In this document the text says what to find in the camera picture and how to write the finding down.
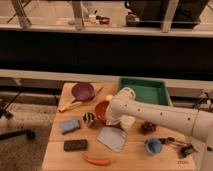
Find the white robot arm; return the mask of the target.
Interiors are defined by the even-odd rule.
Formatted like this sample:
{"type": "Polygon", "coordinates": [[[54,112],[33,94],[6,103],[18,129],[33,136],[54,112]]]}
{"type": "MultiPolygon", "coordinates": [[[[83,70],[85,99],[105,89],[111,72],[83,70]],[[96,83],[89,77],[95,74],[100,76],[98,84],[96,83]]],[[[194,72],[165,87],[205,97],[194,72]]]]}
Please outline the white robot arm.
{"type": "Polygon", "coordinates": [[[205,143],[199,171],[213,171],[213,113],[138,102],[132,88],[124,87],[106,109],[106,124],[116,125],[123,115],[132,116],[191,136],[205,143]]]}

